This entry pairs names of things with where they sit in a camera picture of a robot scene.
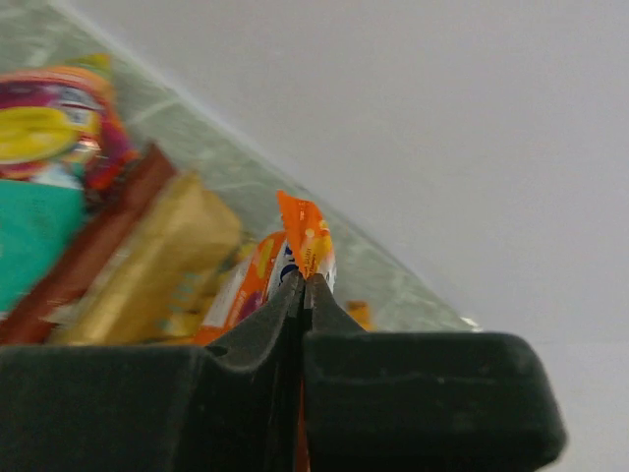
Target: white wall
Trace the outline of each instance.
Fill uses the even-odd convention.
[[[534,340],[574,403],[565,470],[621,453],[597,408],[627,386],[627,2],[63,3],[456,308]],[[594,396],[587,372],[614,374]]]

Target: gold foil wrapper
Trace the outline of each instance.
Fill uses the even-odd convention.
[[[238,259],[241,226],[197,173],[177,177],[132,236],[122,263],[81,302],[76,324],[51,342],[186,343]]]

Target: snack wrapper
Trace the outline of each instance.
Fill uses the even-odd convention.
[[[0,202],[1,320],[63,254],[86,209],[79,191],[12,180],[0,180]]]
[[[54,344],[133,344],[194,334],[240,248],[241,222],[200,176],[177,177],[132,236],[129,255],[86,295]]]
[[[136,155],[108,55],[0,75],[0,178],[103,196]]]
[[[0,75],[0,314],[61,256],[136,153],[109,57]]]
[[[54,267],[20,300],[9,313],[8,319],[0,323],[0,344],[43,342],[56,326],[53,320],[58,320],[61,312],[71,310],[72,304],[86,294],[121,243],[143,218],[157,194],[174,175],[175,169],[161,150],[155,145],[151,146],[145,158],[117,186],[112,195],[114,198],[77,233]],[[7,182],[30,188],[41,187],[0,180],[0,189]],[[52,190],[63,192],[66,189]]]
[[[284,220],[286,239],[294,249],[295,264],[308,278],[320,273],[334,289],[336,279],[336,259],[332,236],[321,211],[313,202],[291,197],[286,192],[277,192],[279,209]]]
[[[322,273],[333,288],[336,262],[329,227],[318,207],[279,191],[284,231],[264,238],[221,287],[203,318],[194,343],[206,345],[237,325],[271,298],[286,275]]]

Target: teal package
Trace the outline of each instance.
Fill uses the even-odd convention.
[[[85,221],[81,189],[0,180],[0,318],[52,268]]]

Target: brown wrapper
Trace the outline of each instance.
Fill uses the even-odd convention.
[[[129,255],[104,286],[87,294],[76,324],[51,342],[186,342],[199,328],[223,268],[236,258],[241,226],[198,174],[181,175],[141,223]]]
[[[86,294],[109,258],[144,216],[175,169],[151,145],[113,199],[75,237],[62,258],[0,324],[0,344],[43,342],[56,326],[46,320],[55,310]]]

